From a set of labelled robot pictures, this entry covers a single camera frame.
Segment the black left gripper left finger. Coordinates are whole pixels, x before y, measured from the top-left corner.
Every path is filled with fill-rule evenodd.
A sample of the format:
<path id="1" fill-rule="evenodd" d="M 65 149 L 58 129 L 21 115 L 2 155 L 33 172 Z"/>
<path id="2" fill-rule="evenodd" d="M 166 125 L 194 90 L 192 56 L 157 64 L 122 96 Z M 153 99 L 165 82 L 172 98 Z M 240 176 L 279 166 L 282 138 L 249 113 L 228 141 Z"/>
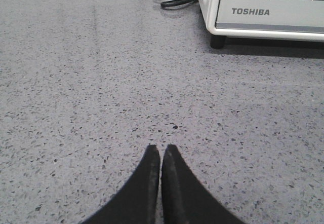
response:
<path id="1" fill-rule="evenodd" d="M 124 186 L 83 223 L 155 223 L 158 186 L 159 152 L 149 145 Z"/>

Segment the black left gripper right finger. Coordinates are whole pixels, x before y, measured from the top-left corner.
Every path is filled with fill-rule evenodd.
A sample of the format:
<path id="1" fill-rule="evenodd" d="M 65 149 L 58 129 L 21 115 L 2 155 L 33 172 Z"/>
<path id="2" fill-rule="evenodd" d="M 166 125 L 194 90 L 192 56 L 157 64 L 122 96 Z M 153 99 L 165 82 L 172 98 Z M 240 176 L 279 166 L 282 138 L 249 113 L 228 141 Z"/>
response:
<path id="1" fill-rule="evenodd" d="M 175 145 L 167 146 L 161 171 L 164 223 L 243 223 L 204 188 Z"/>

